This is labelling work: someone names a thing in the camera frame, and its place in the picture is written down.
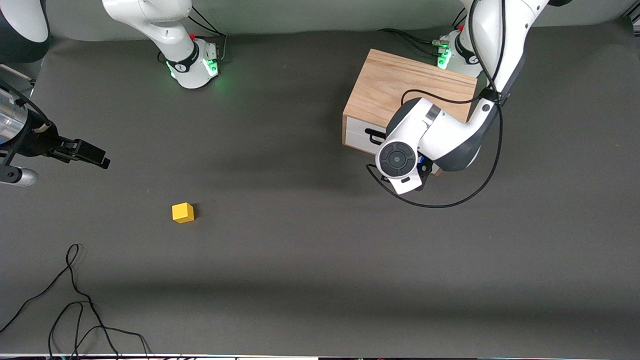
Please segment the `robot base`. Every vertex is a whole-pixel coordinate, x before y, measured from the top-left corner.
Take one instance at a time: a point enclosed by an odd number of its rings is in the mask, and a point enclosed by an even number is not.
[[[196,39],[194,43],[198,46],[199,59],[189,68],[189,71],[174,71],[167,63],[171,76],[183,88],[187,89],[201,88],[218,75],[219,63],[216,44],[210,44],[202,39]]]
[[[447,70],[459,72],[460,74],[468,75],[472,78],[477,78],[482,71],[482,67],[480,66],[480,64],[467,64],[464,56],[457,52],[456,47],[453,46],[453,44],[456,42],[456,37],[458,36],[458,34],[460,34],[460,31],[454,30],[440,37],[440,40],[446,40],[449,41],[450,44],[452,44],[451,57],[449,58],[449,63],[447,64]]]

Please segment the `yellow cube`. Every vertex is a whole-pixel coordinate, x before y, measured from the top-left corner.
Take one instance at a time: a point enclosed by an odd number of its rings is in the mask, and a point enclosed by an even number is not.
[[[173,221],[177,223],[182,224],[184,222],[195,220],[195,217],[193,216],[193,206],[188,202],[173,205],[171,207],[171,212],[173,215]]]

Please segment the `wood grain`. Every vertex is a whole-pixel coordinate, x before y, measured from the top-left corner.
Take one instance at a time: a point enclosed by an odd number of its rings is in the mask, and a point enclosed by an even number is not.
[[[476,78],[371,49],[344,108],[342,143],[347,115],[386,127],[400,107],[402,94],[413,88],[451,100],[467,100],[474,95]],[[409,93],[405,101],[422,96],[456,119],[467,121],[470,104],[451,104],[420,93]]]

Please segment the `white drawer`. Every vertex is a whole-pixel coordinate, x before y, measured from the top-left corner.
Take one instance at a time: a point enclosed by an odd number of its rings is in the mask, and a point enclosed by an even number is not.
[[[375,154],[380,146],[371,142],[369,139],[370,135],[366,133],[367,129],[379,131],[380,133],[385,133],[386,131],[384,127],[375,126],[368,122],[347,117],[347,128],[345,131],[344,143],[351,147],[355,147],[356,149]],[[385,141],[384,139],[375,136],[373,139],[380,142]]]

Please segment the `metal cylinder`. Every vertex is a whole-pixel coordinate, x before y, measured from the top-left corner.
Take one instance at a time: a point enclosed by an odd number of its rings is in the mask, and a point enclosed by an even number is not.
[[[0,145],[15,138],[27,121],[28,110],[17,106],[13,97],[0,90]]]
[[[18,169],[20,169],[21,177],[16,183],[13,183],[12,185],[25,187],[31,186],[35,184],[36,181],[38,181],[38,173],[34,170],[24,167]]]

